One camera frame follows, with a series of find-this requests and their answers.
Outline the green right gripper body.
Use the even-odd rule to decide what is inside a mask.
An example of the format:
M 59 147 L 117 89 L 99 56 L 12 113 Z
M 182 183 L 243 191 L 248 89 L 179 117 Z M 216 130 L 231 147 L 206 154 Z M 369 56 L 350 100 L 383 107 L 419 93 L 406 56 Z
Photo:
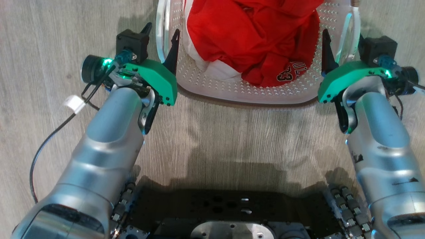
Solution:
M 318 101 L 328 103 L 352 84 L 374 75 L 391 77 L 390 71 L 383 67 L 371 67 L 362 61 L 347 62 L 325 75 L 318 89 Z

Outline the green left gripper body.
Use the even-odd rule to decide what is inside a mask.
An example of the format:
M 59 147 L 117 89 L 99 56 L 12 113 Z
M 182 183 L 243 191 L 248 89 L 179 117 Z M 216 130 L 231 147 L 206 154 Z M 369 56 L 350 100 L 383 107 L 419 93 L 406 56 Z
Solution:
M 158 92 L 166 105 L 174 106 L 177 100 L 177 79 L 158 61 L 144 61 L 140 65 L 127 63 L 120 69 L 124 79 L 141 77 L 151 88 Z

